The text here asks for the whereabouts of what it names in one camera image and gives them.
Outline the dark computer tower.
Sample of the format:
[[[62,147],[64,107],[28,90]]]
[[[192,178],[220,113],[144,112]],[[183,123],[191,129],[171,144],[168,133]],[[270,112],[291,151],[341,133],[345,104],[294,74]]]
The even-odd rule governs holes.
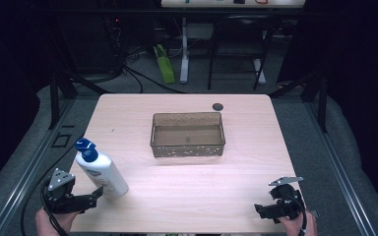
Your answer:
[[[110,17],[93,16],[80,20],[77,33],[77,59],[81,68],[120,74],[124,55],[117,42],[119,30]]]

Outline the grey aluminium rail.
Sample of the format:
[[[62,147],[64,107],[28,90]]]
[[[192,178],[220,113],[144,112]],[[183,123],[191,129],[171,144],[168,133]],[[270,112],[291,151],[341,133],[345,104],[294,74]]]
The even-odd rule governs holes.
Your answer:
[[[324,144],[325,150],[328,154],[330,167],[334,173],[335,179],[342,191],[342,194],[346,200],[346,204],[360,234],[362,236],[377,236],[375,229],[361,203],[360,198],[358,197],[354,187],[351,185],[346,170],[344,169],[337,151],[331,142],[329,134],[325,133],[318,123],[316,108],[312,103],[309,102],[305,102],[304,107],[308,115],[310,116],[312,124],[318,133],[318,136]]]
[[[73,100],[61,105],[60,120],[49,130],[49,106],[37,117],[0,173],[0,236],[32,236],[34,216],[41,208],[40,188],[57,166],[69,168],[77,126],[70,122]],[[66,147],[52,147],[58,133],[70,134]]]

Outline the person's left hand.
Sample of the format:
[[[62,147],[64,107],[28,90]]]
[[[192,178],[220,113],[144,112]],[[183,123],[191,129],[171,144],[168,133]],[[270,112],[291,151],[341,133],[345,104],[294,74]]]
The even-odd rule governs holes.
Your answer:
[[[59,223],[60,227],[66,232],[69,233],[73,221],[78,215],[77,212],[65,213],[65,214],[55,214],[55,219]],[[53,227],[50,222],[50,216],[47,212],[40,208],[35,214],[35,227],[37,231],[37,236],[60,236],[57,230]]]

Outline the black chair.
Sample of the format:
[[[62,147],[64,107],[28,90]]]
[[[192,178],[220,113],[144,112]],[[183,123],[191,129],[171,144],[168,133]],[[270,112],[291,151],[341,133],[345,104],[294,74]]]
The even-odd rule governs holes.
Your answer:
[[[221,66],[215,68],[218,58],[240,62],[249,60],[253,64],[246,73],[255,75],[253,89],[260,84],[264,64],[275,31],[282,20],[270,15],[230,15],[214,23],[210,39],[208,89],[212,88],[213,73],[234,74],[236,70]]]

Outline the black metal stand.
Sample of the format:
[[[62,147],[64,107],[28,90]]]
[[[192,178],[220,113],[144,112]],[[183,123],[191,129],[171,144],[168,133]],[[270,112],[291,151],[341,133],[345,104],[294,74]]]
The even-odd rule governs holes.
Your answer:
[[[277,98],[288,91],[293,90],[299,85],[305,85],[300,98],[303,102],[312,102],[316,95],[318,95],[318,109],[317,109],[317,123],[321,130],[326,133],[326,108],[327,108],[327,90],[328,90],[328,80],[321,71],[312,72],[305,77],[289,82],[282,88],[270,94],[271,98]]]
[[[73,71],[55,71],[50,78],[49,84],[51,108],[51,121],[49,130],[53,129],[60,119],[59,92],[62,92],[62,94],[67,99],[75,99],[77,97],[78,92],[74,88],[73,82],[77,82],[99,95],[107,93],[106,89],[98,87],[94,83],[86,80],[84,77]]]

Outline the green bag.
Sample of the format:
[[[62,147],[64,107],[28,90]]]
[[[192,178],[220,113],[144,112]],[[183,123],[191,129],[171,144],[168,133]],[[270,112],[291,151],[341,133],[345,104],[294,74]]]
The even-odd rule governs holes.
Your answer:
[[[173,84],[175,82],[174,70],[169,61],[166,51],[161,44],[157,44],[154,47],[154,52],[163,81],[166,84]]]

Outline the brown translucent plastic basket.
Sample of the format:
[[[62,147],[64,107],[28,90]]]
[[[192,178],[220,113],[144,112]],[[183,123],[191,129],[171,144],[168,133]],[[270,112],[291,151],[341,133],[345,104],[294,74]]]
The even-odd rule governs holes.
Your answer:
[[[225,146],[219,112],[155,113],[154,157],[221,156]]]

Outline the black square floor bracket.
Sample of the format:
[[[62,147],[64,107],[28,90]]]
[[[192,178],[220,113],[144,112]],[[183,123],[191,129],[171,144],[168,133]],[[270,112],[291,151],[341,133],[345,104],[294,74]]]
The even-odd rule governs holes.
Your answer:
[[[53,140],[52,147],[53,148],[65,148],[71,140],[70,134],[61,134],[58,133]]]

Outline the white desk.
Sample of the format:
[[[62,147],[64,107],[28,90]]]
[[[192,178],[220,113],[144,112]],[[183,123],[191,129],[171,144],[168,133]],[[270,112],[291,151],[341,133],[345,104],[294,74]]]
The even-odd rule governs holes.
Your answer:
[[[209,23],[191,23],[189,16],[184,17],[184,13],[190,10],[200,10],[203,17],[210,17],[208,10],[217,10],[222,13],[225,10],[246,12],[252,10],[254,13],[261,10],[288,9],[290,12],[302,9],[306,0],[268,0],[268,4],[257,4],[255,0],[245,0],[245,4],[233,4],[232,0],[161,0],[160,5],[164,10],[182,11],[178,17],[182,20],[182,61],[180,69],[180,83],[188,82],[189,73],[189,39],[207,39],[212,35],[213,26]]]

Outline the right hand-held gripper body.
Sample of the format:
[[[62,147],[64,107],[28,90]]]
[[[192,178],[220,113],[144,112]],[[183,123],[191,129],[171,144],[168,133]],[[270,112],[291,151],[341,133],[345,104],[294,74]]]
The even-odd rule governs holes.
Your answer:
[[[279,217],[287,216],[289,219],[296,219],[300,214],[305,217],[305,206],[299,190],[295,190],[291,183],[302,181],[302,177],[285,177],[269,183],[273,186],[270,191],[271,197],[277,201],[279,213],[277,219],[273,219],[275,224],[279,224]]]

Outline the person's right hand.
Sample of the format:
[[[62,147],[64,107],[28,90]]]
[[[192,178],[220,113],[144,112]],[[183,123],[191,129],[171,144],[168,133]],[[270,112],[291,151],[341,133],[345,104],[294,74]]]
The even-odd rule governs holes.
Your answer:
[[[308,209],[305,211],[305,213],[307,217],[305,236],[318,236],[316,217]],[[299,236],[303,222],[302,214],[300,214],[296,219],[280,217],[279,221],[284,227],[287,236]]]

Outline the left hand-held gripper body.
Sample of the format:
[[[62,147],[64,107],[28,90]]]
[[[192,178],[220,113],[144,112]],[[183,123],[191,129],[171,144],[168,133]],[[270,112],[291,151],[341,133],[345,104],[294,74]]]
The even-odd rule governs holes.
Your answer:
[[[44,205],[55,214],[85,212],[94,206],[93,195],[74,196],[76,176],[56,168],[44,184]]]

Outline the white bottle with blue cap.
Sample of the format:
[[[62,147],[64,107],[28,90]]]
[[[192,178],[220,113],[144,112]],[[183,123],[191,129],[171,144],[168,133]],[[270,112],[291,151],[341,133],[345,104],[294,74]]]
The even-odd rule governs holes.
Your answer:
[[[96,149],[96,145],[86,138],[76,140],[75,148],[79,152],[75,160],[86,175],[103,193],[110,196],[123,196],[128,184],[122,177],[112,159]]]

